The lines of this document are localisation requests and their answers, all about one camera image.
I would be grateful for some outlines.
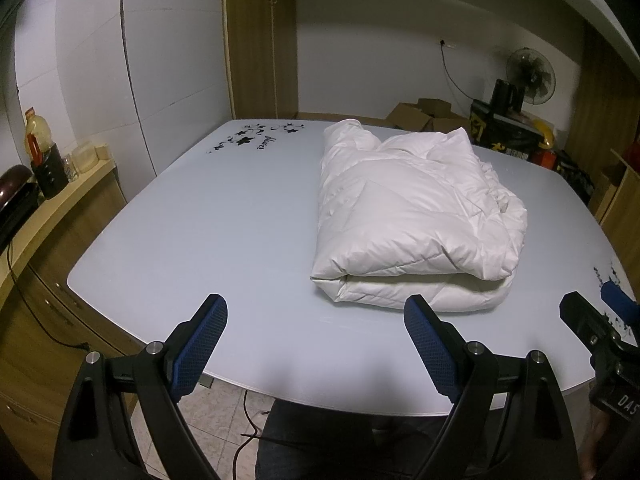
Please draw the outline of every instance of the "blue gripper pad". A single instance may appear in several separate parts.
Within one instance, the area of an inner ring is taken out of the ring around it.
[[[190,394],[226,326],[226,302],[210,294],[189,320],[180,323],[167,338],[164,362],[169,393],[175,402]]]
[[[640,307],[622,289],[611,280],[603,283],[600,288],[602,301],[620,316],[620,319],[628,325],[640,322]]]
[[[444,323],[438,319],[422,296],[414,295],[406,300],[404,326],[438,393],[449,397],[449,400],[455,403],[462,393],[458,362],[454,357],[464,359],[460,354],[464,351],[458,346],[459,342],[447,333]]]

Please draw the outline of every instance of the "drawer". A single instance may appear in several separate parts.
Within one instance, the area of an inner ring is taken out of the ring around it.
[[[58,223],[29,265],[75,317],[104,341],[128,355],[138,353],[142,344],[94,310],[66,285],[73,266],[124,205],[120,187],[110,173]]]
[[[114,347],[118,352],[124,355],[133,355],[142,350],[142,342],[121,329],[115,323],[109,321],[68,288],[68,286],[66,286],[66,278],[64,282],[58,280],[49,283],[44,282],[44,280],[41,281],[43,281],[43,284],[50,292],[63,303],[63,306],[66,307],[73,317],[77,318],[94,332],[95,335]]]
[[[0,426],[24,463],[50,480],[59,425],[0,395]]]
[[[28,267],[18,285],[51,336],[67,344],[87,342],[107,357],[120,355],[72,316]],[[85,355],[51,340],[14,286],[0,310],[0,393],[59,422]]]

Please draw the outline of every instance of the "person's hand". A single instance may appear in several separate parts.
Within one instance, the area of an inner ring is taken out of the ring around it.
[[[609,427],[609,413],[605,413],[593,406],[591,412],[591,427],[584,436],[584,441],[580,446],[580,473],[582,480],[591,480],[597,473],[596,448],[602,436]]]

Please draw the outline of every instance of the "white table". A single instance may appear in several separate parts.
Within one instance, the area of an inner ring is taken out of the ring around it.
[[[287,133],[270,129],[286,121],[261,121],[260,135],[235,135],[250,123],[224,124],[135,197],[74,267],[71,289],[144,342],[164,340],[215,292],[226,299],[228,323],[205,373],[336,410],[448,413],[400,311],[332,303],[308,278],[329,123],[303,121]],[[371,130],[383,139],[399,133]],[[266,135],[276,140],[257,149]],[[253,139],[214,149],[229,136]],[[524,201],[529,228],[507,300],[442,318],[494,353],[541,349],[562,390],[574,388],[593,377],[590,354],[559,319],[558,305],[578,290],[606,309],[595,269],[607,280],[614,252],[559,175],[483,148],[476,153]],[[503,403],[498,397],[494,407]]]

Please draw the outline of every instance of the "wall fan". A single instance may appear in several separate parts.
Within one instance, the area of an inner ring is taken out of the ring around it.
[[[509,56],[507,80],[532,105],[546,103],[556,90],[556,73],[551,63],[532,48],[521,48]]]

